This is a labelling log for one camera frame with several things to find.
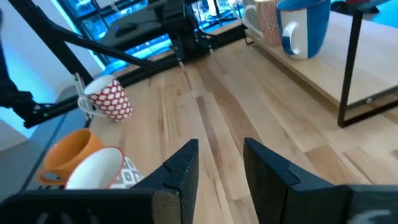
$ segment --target gray patterned mug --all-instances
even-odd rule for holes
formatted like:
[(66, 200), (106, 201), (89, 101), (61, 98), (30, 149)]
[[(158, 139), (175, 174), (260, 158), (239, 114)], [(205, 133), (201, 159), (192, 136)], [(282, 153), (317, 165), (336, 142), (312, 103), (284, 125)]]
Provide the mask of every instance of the gray patterned mug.
[(143, 176), (118, 147), (104, 147), (81, 162), (65, 189), (128, 189)]

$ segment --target orange mug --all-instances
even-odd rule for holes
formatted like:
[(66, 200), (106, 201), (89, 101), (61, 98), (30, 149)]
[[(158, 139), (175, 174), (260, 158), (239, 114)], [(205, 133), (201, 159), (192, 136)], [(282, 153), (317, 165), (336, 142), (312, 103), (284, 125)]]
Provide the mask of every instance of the orange mug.
[[(47, 185), (65, 185), (75, 168), (90, 154), (103, 146), (100, 139), (89, 129), (80, 129), (61, 139), (44, 158), (44, 168), (38, 179)], [(59, 180), (44, 177), (46, 172), (59, 176)]]

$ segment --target patterned cup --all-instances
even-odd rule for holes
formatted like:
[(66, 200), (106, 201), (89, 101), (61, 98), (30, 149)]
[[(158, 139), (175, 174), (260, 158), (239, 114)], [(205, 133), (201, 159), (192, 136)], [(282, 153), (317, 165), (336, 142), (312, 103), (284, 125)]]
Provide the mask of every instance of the patterned cup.
[(276, 4), (279, 0), (255, 0), (261, 32), (265, 43), (270, 47), (281, 45), (281, 38), (276, 18)]
[[(77, 104), (86, 113), (104, 116), (115, 122), (127, 119), (132, 114), (132, 107), (127, 94), (119, 81), (112, 75), (105, 75), (86, 86), (84, 96), (79, 97)], [(91, 102), (98, 111), (87, 108), (84, 101)]]
[(76, 167), (65, 189), (129, 189), (142, 179), (122, 150), (104, 147)]

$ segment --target wooden tabletop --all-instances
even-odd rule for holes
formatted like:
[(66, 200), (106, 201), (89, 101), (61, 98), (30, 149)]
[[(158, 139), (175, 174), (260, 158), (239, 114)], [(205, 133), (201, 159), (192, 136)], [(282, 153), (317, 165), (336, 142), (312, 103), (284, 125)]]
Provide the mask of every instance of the wooden tabletop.
[(95, 118), (90, 129), (144, 176), (199, 139), (194, 223), (258, 223), (245, 137), (334, 184), (398, 184), (397, 109), (341, 129), (333, 105), (320, 104), (243, 40), (185, 67), (125, 88), (132, 116), (119, 124)]
[[(280, 60), (313, 88), (338, 105), (348, 52), (352, 17), (331, 12), (321, 52), (310, 60), (294, 60), (282, 47), (268, 47), (252, 30), (247, 35)], [(348, 103), (398, 85), (398, 29), (362, 21), (353, 81)]]

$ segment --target wood grain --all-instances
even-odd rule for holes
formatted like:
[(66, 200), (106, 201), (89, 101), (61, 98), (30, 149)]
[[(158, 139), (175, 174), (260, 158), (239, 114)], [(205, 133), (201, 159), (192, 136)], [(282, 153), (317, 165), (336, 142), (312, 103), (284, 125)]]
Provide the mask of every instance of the wood grain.
[[(311, 60), (291, 59), (281, 47), (267, 47), (253, 30), (246, 30), (246, 34), (332, 103), (338, 105), (343, 87), (351, 22), (352, 17), (331, 12), (321, 52)], [(398, 85), (395, 66), (398, 61), (397, 37), (396, 28), (362, 21), (348, 97), (349, 104)]]
[(340, 129), (326, 103), (242, 40), (185, 68), (125, 88), (133, 115), (119, 124), (95, 118), (90, 129), (121, 147), (144, 175), (199, 139), (194, 223), (258, 223), (244, 175), (244, 137), (334, 184), (398, 184), (393, 116)]

